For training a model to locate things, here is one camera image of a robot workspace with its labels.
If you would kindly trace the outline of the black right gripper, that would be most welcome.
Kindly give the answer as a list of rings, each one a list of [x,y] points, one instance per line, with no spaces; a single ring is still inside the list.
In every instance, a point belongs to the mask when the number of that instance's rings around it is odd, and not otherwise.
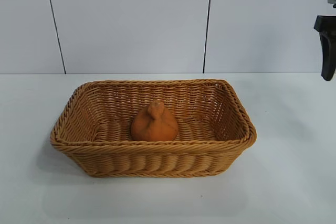
[[[325,81],[331,81],[335,73],[335,29],[336,16],[318,15],[314,30],[320,33],[322,47],[321,76]]]

